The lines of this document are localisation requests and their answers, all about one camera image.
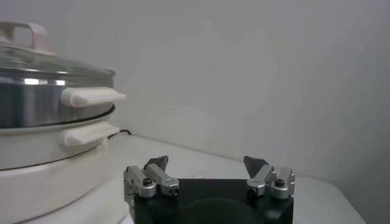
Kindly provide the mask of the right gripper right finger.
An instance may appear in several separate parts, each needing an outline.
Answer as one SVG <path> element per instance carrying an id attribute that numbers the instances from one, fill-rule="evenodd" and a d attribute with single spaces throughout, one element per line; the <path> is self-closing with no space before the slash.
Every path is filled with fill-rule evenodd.
<path id="1" fill-rule="evenodd" d="M 295 173 L 288 167 L 276 170 L 264 159 L 245 156 L 244 165 L 249 174 L 246 181 L 247 195 L 250 198 L 263 196 L 266 191 L 272 198 L 286 200 L 294 196 Z"/>

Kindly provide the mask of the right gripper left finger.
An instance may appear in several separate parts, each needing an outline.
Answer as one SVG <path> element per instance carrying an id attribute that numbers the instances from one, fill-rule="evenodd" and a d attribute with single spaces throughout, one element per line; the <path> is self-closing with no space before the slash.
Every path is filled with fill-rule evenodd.
<path id="1" fill-rule="evenodd" d="M 124 195 L 152 198 L 160 193 L 169 197 L 178 197 L 180 182 L 169 176 L 165 170 L 169 158 L 167 155 L 151 158 L 141 169 L 138 166 L 126 167 L 124 177 Z"/>

